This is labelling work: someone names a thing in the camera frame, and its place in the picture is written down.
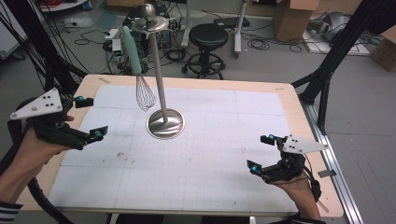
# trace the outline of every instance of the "table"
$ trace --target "table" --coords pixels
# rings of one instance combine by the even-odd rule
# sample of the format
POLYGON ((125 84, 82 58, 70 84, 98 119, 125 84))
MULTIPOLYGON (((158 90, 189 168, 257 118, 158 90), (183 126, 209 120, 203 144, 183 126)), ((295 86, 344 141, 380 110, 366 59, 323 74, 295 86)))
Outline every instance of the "table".
MULTIPOLYGON (((155 78, 146 78, 150 86, 155 86, 155 78)), ((195 89, 212 89, 212 90, 238 90, 238 91, 264 91, 277 93, 282 104, 287 123, 290 131, 298 136, 314 139, 310 130, 309 124, 301 108, 297 94, 290 84, 282 83, 259 83, 259 82, 242 82, 242 81, 220 81, 220 80, 203 80, 203 79, 187 79, 187 78, 164 78, 163 83, 165 88, 195 88, 195 89)), ((135 77, 121 77, 121 76, 100 76, 89 75, 86 76, 81 83, 76 95, 94 98, 97 90, 101 85, 135 85, 135 77)), ((89 108, 72 109, 69 115, 75 117, 75 120, 70 123, 71 127, 78 128, 86 115, 89 108)), ((342 206, 338 200, 337 194, 329 177, 320 178, 317 173, 325 170, 325 164, 321 158, 320 153, 314 152, 307 155, 311 160, 312 167, 316 178, 322 186, 322 197, 318 203, 319 211, 323 217, 340 217, 343 215, 342 206)), ((48 196, 52 188, 59 165, 64 157, 64 153, 55 156, 43 171, 37 177, 41 188, 48 196)), ((18 203, 24 204, 24 210, 41 210, 34 202, 32 197, 26 190, 20 197, 18 203)), ((118 213, 125 211, 104 210, 104 209, 73 209, 68 208, 67 211, 91 211, 91 212, 110 212, 118 213)), ((194 214, 183 211, 178 214, 194 214)), ((258 213, 248 214, 249 216, 271 216, 273 214, 258 213)))
MULTIPOLYGON (((189 33, 192 27, 191 24, 191 0, 187 0, 187 15, 186 15, 186 29, 184 30, 183 39, 181 41, 181 47, 186 48, 189 45, 189 33)), ((242 29, 242 21, 245 17, 245 10, 247 8, 248 0, 242 0, 241 10, 239 12, 238 17, 238 26, 235 30, 235 38, 234 38, 234 52, 235 56, 238 57, 242 52, 241 50, 241 29, 242 29)))

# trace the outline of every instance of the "black stool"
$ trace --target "black stool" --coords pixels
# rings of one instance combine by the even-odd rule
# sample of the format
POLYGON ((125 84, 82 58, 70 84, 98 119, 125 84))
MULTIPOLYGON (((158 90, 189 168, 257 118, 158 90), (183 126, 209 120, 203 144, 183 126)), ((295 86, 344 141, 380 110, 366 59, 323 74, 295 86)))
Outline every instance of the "black stool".
POLYGON ((200 53, 192 55, 187 63, 181 68, 181 72, 187 73, 187 67, 198 74, 197 78, 219 74, 223 80, 221 70, 225 68, 224 61, 217 55, 210 53, 211 50, 223 47, 228 41, 227 32, 214 23, 200 24, 193 27, 189 38, 192 44, 197 46, 200 53))

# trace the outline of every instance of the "chair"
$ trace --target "chair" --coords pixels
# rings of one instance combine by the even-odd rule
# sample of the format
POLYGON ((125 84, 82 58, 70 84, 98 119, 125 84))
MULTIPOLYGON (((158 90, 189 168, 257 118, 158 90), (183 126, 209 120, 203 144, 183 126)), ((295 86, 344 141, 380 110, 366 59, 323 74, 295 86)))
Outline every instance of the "chair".
POLYGON ((200 24, 191 29, 189 39, 199 48, 200 53, 192 55, 181 68, 181 72, 187 73, 187 68, 189 68, 198 75, 197 78, 218 74, 219 78, 223 80, 220 71, 224 70, 226 65, 219 56, 210 51, 227 43, 227 32, 214 23, 200 24))

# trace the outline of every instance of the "round metal base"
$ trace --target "round metal base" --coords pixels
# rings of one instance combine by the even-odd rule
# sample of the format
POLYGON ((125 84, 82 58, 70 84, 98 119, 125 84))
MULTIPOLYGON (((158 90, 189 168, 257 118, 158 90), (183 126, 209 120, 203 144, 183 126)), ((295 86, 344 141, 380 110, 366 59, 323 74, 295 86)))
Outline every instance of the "round metal base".
POLYGON ((149 134, 162 140, 171 139, 183 132, 186 122, 180 112, 167 108, 168 121, 163 122, 161 110, 155 111, 147 121, 149 134))

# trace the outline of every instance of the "gray floor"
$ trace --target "gray floor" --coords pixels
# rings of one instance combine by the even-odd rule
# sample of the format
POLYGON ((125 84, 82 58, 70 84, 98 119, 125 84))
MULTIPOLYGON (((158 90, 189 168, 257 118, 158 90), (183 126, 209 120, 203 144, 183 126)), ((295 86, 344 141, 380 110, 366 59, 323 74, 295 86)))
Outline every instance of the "gray floor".
MULTIPOLYGON (((90 12, 94 21, 103 17, 103 9, 90 12)), ((124 12, 111 27, 123 21, 124 12)), ((208 15, 194 18, 193 22, 212 22, 216 17, 208 15)), ((250 18, 247 29, 269 24, 266 19, 250 18)), ((79 34, 95 29, 81 29, 71 34, 63 32, 63 38, 71 50, 92 73, 106 67, 102 46, 89 44, 77 46, 74 41, 79 34)), ((272 28, 252 32, 271 37, 272 28)), ((89 35, 91 39, 102 41, 102 35, 89 35)), ((238 59, 233 56, 233 33, 230 40, 216 53, 227 63, 223 72, 226 80, 291 83, 315 71, 325 55, 308 53, 303 45, 301 53, 290 51, 288 46, 270 44, 266 51, 249 48, 247 41, 242 43, 242 54, 238 59)), ((195 47, 188 52, 194 53, 195 47)), ((172 63, 163 67, 164 77, 194 78, 194 75, 181 73, 183 63, 172 63)), ((148 76, 154 76, 152 70, 148 76)), ((326 130, 333 150, 343 170, 364 223, 396 223, 396 168, 395 127, 396 76, 364 56, 347 56, 336 70, 330 89, 326 118, 326 130)), ((0 136, 3 156, 11 145, 7 132, 9 114, 23 100, 42 94, 35 70, 29 60, 8 59, 0 62, 0 136)), ((105 223, 104 214, 67 214, 76 223, 105 223)), ((167 217, 165 223, 199 223, 199 217, 167 217)), ((258 217, 258 223, 267 223, 272 218, 258 217)), ((345 217, 325 218, 328 223, 347 223, 345 217)), ((42 212, 21 212, 16 223, 55 223, 42 212)))

